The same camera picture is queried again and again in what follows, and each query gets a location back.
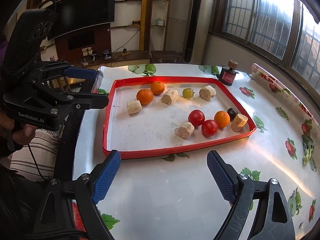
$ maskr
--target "human hand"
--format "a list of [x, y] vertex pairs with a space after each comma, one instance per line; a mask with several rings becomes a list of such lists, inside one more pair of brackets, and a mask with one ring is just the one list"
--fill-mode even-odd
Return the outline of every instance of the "human hand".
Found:
[[[0, 136], [6, 138], [6, 129], [12, 130], [14, 127], [14, 120], [9, 118], [6, 113], [0, 109]], [[27, 145], [36, 136], [37, 127], [25, 124], [19, 131], [12, 134], [13, 140], [20, 145]]]

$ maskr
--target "beige cut root vegetable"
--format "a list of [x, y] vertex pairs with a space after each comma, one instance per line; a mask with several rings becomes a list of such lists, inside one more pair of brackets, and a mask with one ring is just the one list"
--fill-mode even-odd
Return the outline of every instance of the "beige cut root vegetable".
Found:
[[205, 86], [199, 91], [199, 96], [204, 100], [209, 100], [216, 95], [216, 90], [212, 86]]
[[177, 130], [176, 134], [184, 139], [188, 139], [193, 133], [195, 127], [191, 122], [184, 122]]
[[169, 89], [161, 98], [161, 102], [171, 105], [173, 104], [178, 98], [178, 91], [175, 89]]
[[135, 114], [142, 110], [142, 106], [139, 100], [127, 102], [128, 114]]
[[235, 132], [239, 132], [242, 127], [247, 123], [248, 118], [243, 114], [237, 114], [231, 123], [231, 129]]

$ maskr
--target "tangerine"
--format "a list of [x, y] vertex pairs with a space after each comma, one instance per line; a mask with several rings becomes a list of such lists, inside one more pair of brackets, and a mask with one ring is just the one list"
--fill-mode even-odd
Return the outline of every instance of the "tangerine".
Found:
[[164, 89], [165, 89], [164, 84], [161, 83], [160, 81], [153, 82], [150, 85], [150, 90], [154, 95], [161, 95], [164, 92]]
[[230, 123], [230, 116], [225, 111], [218, 111], [214, 116], [214, 120], [217, 122], [219, 128], [224, 128]]
[[148, 105], [153, 100], [153, 93], [149, 89], [141, 89], [137, 93], [137, 100], [139, 100], [142, 105]]

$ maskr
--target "television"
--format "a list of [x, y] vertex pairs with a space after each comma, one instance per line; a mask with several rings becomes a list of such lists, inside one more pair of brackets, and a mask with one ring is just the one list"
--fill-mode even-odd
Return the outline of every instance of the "television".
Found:
[[60, 0], [56, 3], [59, 17], [48, 33], [48, 40], [115, 21], [115, 0]]

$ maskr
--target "brown wall panel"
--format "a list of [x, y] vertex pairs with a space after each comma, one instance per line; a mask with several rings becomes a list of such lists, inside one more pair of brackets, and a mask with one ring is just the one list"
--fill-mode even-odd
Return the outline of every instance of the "brown wall panel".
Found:
[[[67, 61], [74, 61], [83, 58], [82, 50], [83, 48], [92, 47], [92, 50], [96, 50], [98, 55], [102, 54], [102, 51], [105, 49], [111, 50], [111, 38], [110, 38], [110, 24], [101, 24], [97, 26], [92, 26], [84, 28], [78, 31], [74, 31], [68, 34], [65, 34], [61, 37], [55, 38], [55, 44], [57, 49], [57, 54], [59, 59], [64, 59]], [[95, 44], [84, 46], [77, 49], [69, 50], [68, 39], [73, 35], [79, 33], [84, 33], [87, 31], [94, 30], [94, 39]]]
[[102, 24], [102, 25], [84, 28], [78, 31], [73, 31], [61, 37], [55, 38], [58, 58], [64, 59], [67, 61], [73, 61], [73, 60], [83, 58], [83, 54], [81, 51], [82, 48], [69, 50], [68, 39], [73, 35], [87, 32], [90, 30], [94, 30], [95, 44], [85, 46], [84, 48], [92, 47], [92, 49], [96, 50], [98, 54], [101, 54], [102, 51], [105, 49], [111, 50], [111, 37], [110, 37], [110, 31], [108, 31], [108, 29], [110, 29], [110, 24]]

